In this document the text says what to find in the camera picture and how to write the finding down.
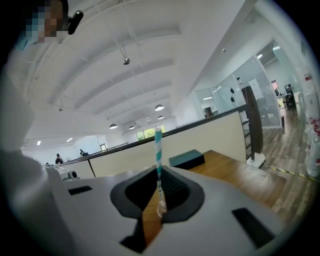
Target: black panel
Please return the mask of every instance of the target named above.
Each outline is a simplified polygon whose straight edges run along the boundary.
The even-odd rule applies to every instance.
[[[90,186],[80,186],[80,187],[68,189],[71,196],[76,195],[76,194],[80,194],[83,192],[87,192],[89,190],[92,190],[92,188]]]
[[[270,242],[274,235],[246,208],[232,211],[249,238],[257,248]]]

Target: ceiling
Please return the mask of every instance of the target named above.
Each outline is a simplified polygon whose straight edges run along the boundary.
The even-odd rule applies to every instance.
[[[68,2],[69,15],[84,13],[75,33],[59,32],[56,41],[23,52],[14,49],[6,66],[8,78],[35,113],[26,139],[126,133],[138,120],[151,118],[151,125],[159,115],[171,118],[173,103],[191,91],[212,53],[221,51],[226,31],[231,35],[235,21],[254,4]],[[130,64],[123,65],[127,57]],[[155,112],[157,104],[164,109]],[[118,128],[109,130],[112,123]]]
[[[256,56],[259,56],[262,54],[262,57],[259,60],[264,67],[270,65],[271,63],[277,60],[277,57],[274,54],[274,50],[273,50],[273,48],[276,46],[278,46],[278,44],[275,40],[273,40],[256,54]]]
[[[153,116],[159,103],[170,118],[184,1],[94,2],[69,0],[70,10],[84,12],[74,35],[14,50],[7,67],[13,83],[34,108],[48,104],[121,126]]]
[[[42,147],[56,147],[61,145],[73,145],[76,141],[82,137],[74,137],[72,140],[68,141],[70,137],[60,137],[60,138],[45,138],[45,139],[26,139],[22,145],[22,148],[35,148],[40,149]]]

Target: desk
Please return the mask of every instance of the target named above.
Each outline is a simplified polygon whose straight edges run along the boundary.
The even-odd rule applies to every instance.
[[[286,179],[247,165],[213,150],[204,153],[205,163],[189,171],[233,184],[248,197],[271,208],[280,196]],[[157,215],[158,190],[142,213],[143,231],[149,245],[161,230]]]

